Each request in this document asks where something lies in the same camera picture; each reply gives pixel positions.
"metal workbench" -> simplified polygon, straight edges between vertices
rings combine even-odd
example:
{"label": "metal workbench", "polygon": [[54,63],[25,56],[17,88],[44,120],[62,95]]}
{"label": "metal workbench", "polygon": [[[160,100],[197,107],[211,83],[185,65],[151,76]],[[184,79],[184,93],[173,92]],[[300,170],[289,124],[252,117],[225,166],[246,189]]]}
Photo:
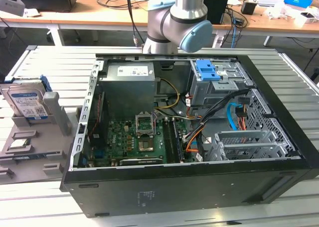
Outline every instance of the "metal workbench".
{"label": "metal workbench", "polygon": [[[67,112],[83,105],[96,53],[140,53],[129,47],[38,46],[26,50],[9,76],[47,76]],[[199,53],[248,55],[319,149],[319,89],[285,55],[273,49],[202,49]],[[13,111],[0,96],[0,148],[13,126]],[[319,179],[300,182],[268,205],[87,219],[59,180],[0,186],[0,225],[171,227],[315,226],[319,223]]]}

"power cable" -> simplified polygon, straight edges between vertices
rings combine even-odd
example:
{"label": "power cable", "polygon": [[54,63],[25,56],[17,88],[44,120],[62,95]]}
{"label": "power cable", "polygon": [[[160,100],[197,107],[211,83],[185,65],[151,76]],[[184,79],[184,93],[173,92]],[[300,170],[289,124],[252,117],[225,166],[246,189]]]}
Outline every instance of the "power cable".
{"label": "power cable", "polygon": [[306,71],[307,67],[309,66],[309,64],[311,63],[311,61],[314,59],[315,55],[318,53],[319,48],[315,51],[315,53],[312,55],[312,57],[310,58],[309,62],[307,63],[307,65],[305,66],[303,72]]}

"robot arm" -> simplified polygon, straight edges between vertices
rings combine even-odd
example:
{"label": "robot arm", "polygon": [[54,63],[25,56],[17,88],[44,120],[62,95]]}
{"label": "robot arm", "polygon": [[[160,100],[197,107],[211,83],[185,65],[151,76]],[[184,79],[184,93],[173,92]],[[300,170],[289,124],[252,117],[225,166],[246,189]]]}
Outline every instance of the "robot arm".
{"label": "robot arm", "polygon": [[149,1],[148,38],[143,53],[193,53],[210,40],[212,24],[206,20],[203,0]]}

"connector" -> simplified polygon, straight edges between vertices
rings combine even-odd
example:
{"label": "connector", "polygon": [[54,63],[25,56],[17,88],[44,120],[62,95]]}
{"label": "connector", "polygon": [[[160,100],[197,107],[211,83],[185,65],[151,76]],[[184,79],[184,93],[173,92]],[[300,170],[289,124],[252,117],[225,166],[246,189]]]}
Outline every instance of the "connector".
{"label": "connector", "polygon": [[238,98],[238,103],[242,104],[242,105],[249,105],[250,104],[250,98],[239,97]]}
{"label": "connector", "polygon": [[244,107],[236,107],[235,114],[238,117],[247,117],[248,116],[248,114],[246,112],[244,112]]}

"yellow wire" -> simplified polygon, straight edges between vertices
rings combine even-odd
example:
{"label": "yellow wire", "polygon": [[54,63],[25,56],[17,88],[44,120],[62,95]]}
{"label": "yellow wire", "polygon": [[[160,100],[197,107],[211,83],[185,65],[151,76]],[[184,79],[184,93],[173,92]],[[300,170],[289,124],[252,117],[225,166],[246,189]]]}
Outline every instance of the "yellow wire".
{"label": "yellow wire", "polygon": [[180,93],[178,92],[177,88],[172,83],[170,83],[168,80],[162,79],[162,78],[161,78],[161,80],[164,80],[165,82],[167,82],[176,91],[177,99],[176,99],[175,103],[173,103],[171,105],[163,106],[163,107],[157,107],[156,109],[169,109],[169,108],[174,107],[175,105],[178,104]]}

